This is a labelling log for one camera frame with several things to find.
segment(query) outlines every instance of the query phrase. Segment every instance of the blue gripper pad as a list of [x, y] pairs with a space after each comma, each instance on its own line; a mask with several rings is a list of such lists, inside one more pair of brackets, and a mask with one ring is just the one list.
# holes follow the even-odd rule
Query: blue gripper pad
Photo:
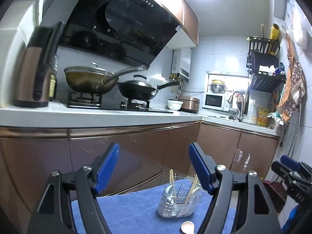
[[202, 188], [209, 194], [213, 194], [212, 183], [216, 181], [216, 163], [213, 158], [206, 155], [197, 143], [190, 144], [188, 153]]
[[111, 143], [105, 153], [96, 157], [92, 163], [94, 192], [98, 195], [106, 189], [110, 176], [116, 166], [119, 157], [119, 145]]
[[286, 165], [288, 168], [292, 169], [294, 172], [299, 171], [300, 164], [295, 160], [291, 159], [290, 157], [288, 157], [287, 155], [283, 155], [280, 158], [280, 162]]

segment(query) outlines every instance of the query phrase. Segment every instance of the microwave door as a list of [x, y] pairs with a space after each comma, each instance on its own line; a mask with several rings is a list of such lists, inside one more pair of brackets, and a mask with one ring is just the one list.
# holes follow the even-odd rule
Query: microwave door
[[206, 108], [222, 111], [224, 108], [223, 95], [206, 94], [204, 105]]

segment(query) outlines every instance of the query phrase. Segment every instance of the white bowl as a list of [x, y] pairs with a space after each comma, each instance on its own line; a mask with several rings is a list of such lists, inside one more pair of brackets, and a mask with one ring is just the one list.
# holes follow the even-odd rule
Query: white bowl
[[182, 101], [168, 100], [168, 107], [170, 110], [178, 111], [181, 109], [182, 104]]

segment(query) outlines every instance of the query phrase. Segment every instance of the yellow detergent bottle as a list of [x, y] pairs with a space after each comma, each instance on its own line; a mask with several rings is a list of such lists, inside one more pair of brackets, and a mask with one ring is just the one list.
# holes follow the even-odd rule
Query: yellow detergent bottle
[[268, 125], [268, 117], [267, 117], [268, 114], [269, 114], [269, 110], [264, 109], [262, 106], [260, 106], [258, 119], [257, 119], [257, 125], [266, 127]]

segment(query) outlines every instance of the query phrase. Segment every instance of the gas stove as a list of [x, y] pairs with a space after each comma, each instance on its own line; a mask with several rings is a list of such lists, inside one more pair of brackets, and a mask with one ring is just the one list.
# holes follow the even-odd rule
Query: gas stove
[[70, 91], [68, 93], [67, 102], [63, 104], [68, 108], [84, 108], [84, 109], [101, 109], [101, 110], [120, 110], [120, 111], [135, 111], [135, 112], [150, 112], [150, 113], [173, 113], [167, 110], [161, 110], [149, 107], [149, 101], [138, 103], [133, 99], [128, 99], [126, 102], [120, 104], [107, 104], [102, 103], [102, 95], [89, 94], [89, 93], [77, 93]]

